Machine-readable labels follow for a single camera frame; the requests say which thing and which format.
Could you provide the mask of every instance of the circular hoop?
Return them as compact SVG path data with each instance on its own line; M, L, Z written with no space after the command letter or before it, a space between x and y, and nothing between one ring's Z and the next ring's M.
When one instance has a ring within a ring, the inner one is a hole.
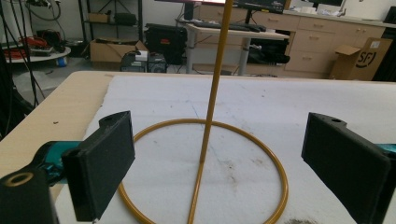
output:
M160 122L157 124L154 124L152 126L147 127L145 130L141 131L137 135L134 136L134 141L137 142L140 138L142 138L144 135L155 131L157 129L166 127L166 126L171 126L171 125L176 125L176 124L205 124L206 120L205 119L171 119L167 120L164 122ZM255 136L251 135L250 133L247 133L241 129L238 129L232 125L226 124L226 123L221 123L217 121L213 121L212 125L224 128L227 130L230 130L235 133L239 133L240 135L246 137L248 140L252 141L254 144L256 144L258 147L260 147L272 160L274 165L276 166L276 169L279 173L279 177L281 180L281 188L282 188L282 195L281 198L278 202L278 205L276 207L275 212L264 222L264 223L276 223L277 220L280 218L282 215L283 211L285 210L286 203L288 201L289 197L289 184L288 184L288 179L286 177L286 172L280 163L279 159L276 157L274 152L271 151L271 149L266 146L262 141L260 141L258 138ZM122 201L125 203L127 206L128 210L142 223L155 223L152 220L150 220L148 217L146 217L142 212L140 212L137 207L132 203L131 199L129 198L128 194L125 191L125 188L123 186L123 183L120 183L119 186L119 194L122 198Z

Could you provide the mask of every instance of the drawer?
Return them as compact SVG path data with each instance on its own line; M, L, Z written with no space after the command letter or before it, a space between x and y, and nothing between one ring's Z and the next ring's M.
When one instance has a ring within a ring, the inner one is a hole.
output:
M290 52L290 61L286 64L285 70L330 73L334 64L333 55L334 53L292 50Z
M340 35L361 35L367 38L381 37L384 31L384 27L344 22L340 25L337 33Z
M252 15L255 22L269 29L296 31L300 20L298 16L256 12Z
M293 39L291 50L328 52L333 39L332 33L299 30Z
M202 21L221 22L224 15L224 7L200 5L194 10L194 18ZM233 7L231 22L244 21L247 11L242 8Z
M335 33L340 25L341 23L338 21L301 17L298 28L302 30Z

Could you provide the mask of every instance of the cardboard box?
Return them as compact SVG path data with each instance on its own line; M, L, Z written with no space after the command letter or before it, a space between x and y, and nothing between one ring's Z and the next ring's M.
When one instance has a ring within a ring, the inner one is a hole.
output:
M139 51L136 60L146 62L148 49L141 41L99 38L91 41L91 62L95 69L120 71L122 57L131 51Z
M104 13L91 12L88 14L88 18L91 22L110 22L110 16Z
M330 79L371 81L391 43L390 39L370 37L362 49L348 45L338 47Z

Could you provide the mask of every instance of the workbench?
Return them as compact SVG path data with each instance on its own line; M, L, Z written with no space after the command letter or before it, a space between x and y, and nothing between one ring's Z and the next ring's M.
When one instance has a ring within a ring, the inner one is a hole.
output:
M131 110L134 133L168 119L204 119L210 83L211 76L76 72L0 142L0 176L29 163L44 143L82 140L97 128L97 120L121 110ZM351 131L374 143L395 143L395 95L394 83L222 77L214 120L252 133L281 160L290 182L290 197L279 223L354 223L301 158L307 115L310 111L329 115L344 120ZM202 131L199 125L170 127L135 145L136 160L124 183L137 206L156 222L186 223L185 204L192 189L175 186L193 182ZM213 134L196 223L264 221L279 195L273 164L249 141L217 129ZM180 164L184 169L175 169ZM259 192L256 184L262 185ZM244 192L242 197L238 190ZM68 190L62 189L56 208L61 223L74 223L67 194ZM213 205L216 208L205 211ZM396 218L395 202L389 211L385 223ZM137 222L115 195L101 223Z

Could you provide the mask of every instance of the cable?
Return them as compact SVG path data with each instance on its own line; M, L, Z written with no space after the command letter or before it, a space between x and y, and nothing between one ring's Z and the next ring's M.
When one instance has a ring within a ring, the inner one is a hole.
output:
M155 130L161 129L163 127L171 126L171 125L178 125L178 124L205 124L206 120L205 119L172 119L168 121L164 121L161 123L154 124L152 126L147 127L145 130L141 131L137 135L134 136L134 142L136 143L138 140L140 140L143 136L147 135L148 133L151 133ZM256 144L258 147L260 147L267 155L270 157L274 165L276 166L276 169L278 171L280 180L281 180L281 190L282 194L279 199L278 205L276 207L276 210L274 213L267 218L267 220L264 223L276 223L276 221L280 218L282 215L283 211L285 210L288 197L289 197L289 184L288 184L288 179L286 177L286 172L279 161L279 159L276 157L274 152L271 151L271 149L266 146L262 141L260 141L258 138L255 136L251 135L250 133L247 133L241 129L238 129L232 125L226 124L226 123L221 123L217 121L213 121L212 124L214 126L224 128L227 130L230 130L232 132L238 133L244 137L246 137L248 140L252 141L254 144ZM138 210L138 208L134 205L132 200L129 198L128 193L125 190L125 187L123 186L123 183L120 183L119 186L119 194L122 198L122 201L124 204L127 206L128 210L136 217L140 222L144 224L151 224L154 223L152 220L150 220L148 217L146 217L142 212Z
M33 15L35 15L36 17L38 17L39 19L41 19L43 21L56 21L56 20L58 20L61 17L62 11L61 11L61 7L60 7L60 1L56 0L55 3L56 3L56 6L58 8L58 15L56 17L54 16L53 18L50 18L50 19L41 17L40 15L35 13L32 9L30 9L30 6L31 6L30 3L26 2L25 6Z

